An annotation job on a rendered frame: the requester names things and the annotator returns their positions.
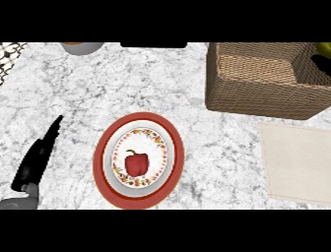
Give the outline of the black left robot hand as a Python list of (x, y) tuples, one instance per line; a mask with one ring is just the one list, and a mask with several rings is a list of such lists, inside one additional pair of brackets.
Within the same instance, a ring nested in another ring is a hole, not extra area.
[(43, 173), (54, 150), (55, 140), (60, 135), (60, 124), (64, 116), (60, 115), (46, 131), (45, 137), (37, 139), (24, 157), (17, 176), (12, 182), (12, 189), (17, 192), (25, 191), (30, 183), (40, 184)]

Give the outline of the red round placemat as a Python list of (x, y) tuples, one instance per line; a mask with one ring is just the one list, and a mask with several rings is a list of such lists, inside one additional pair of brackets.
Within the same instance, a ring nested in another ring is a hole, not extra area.
[[(150, 120), (159, 123), (166, 128), (166, 131), (171, 134), (174, 144), (175, 144), (174, 171), (166, 180), (166, 183), (163, 184), (163, 186), (154, 193), (139, 198), (132, 198), (129, 196), (125, 196), (120, 192), (116, 191), (116, 189), (110, 185), (108, 179), (105, 177), (105, 171), (104, 171), (104, 152), (105, 152), (107, 144), (110, 143), (110, 138), (113, 137), (120, 127), (125, 126), (126, 123), (135, 120)], [(97, 151), (95, 151), (94, 173), (95, 173), (97, 185), (98, 185), (98, 188), (104, 197), (119, 208), (123, 208), (123, 209), (151, 208), (171, 195), (181, 179), (181, 175), (184, 171), (184, 164), (185, 164), (184, 142), (182, 142), (179, 132), (172, 122), (163, 116), (151, 112), (137, 112), (137, 113), (129, 114), (122, 119), (119, 119), (116, 123), (110, 126), (110, 128), (107, 129), (105, 134), (101, 138), (98, 147), (97, 147)]]

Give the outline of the brown wicker basket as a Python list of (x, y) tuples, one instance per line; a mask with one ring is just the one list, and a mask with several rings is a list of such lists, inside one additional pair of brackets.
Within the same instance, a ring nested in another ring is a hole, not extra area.
[(311, 60), (311, 42), (213, 42), (208, 109), (305, 120), (331, 106), (331, 77)]

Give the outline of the beige rectangular placemat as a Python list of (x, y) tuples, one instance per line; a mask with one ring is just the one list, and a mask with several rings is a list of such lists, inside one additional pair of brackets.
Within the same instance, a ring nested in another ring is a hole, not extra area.
[(331, 206), (331, 130), (259, 124), (268, 195)]

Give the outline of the red bell pepper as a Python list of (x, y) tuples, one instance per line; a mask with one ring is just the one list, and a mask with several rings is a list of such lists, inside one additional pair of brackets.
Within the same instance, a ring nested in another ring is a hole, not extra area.
[(148, 154), (139, 154), (135, 150), (129, 150), (131, 156), (125, 158), (125, 169), (132, 177), (142, 176), (148, 171), (150, 160)]

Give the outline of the white plate with floral rim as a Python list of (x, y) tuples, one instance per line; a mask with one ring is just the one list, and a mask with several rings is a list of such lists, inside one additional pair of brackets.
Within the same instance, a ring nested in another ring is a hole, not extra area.
[[(132, 176), (128, 168), (139, 156), (148, 156), (148, 169)], [(166, 128), (150, 120), (126, 123), (104, 152), (105, 177), (116, 191), (132, 198), (148, 196), (166, 183), (174, 164), (175, 144)]]

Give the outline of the grey pot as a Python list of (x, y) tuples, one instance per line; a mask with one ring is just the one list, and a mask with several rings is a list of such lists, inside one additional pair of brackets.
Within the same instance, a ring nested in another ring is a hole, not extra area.
[(71, 55), (82, 56), (98, 51), (104, 46), (104, 42), (62, 42), (61, 45)]

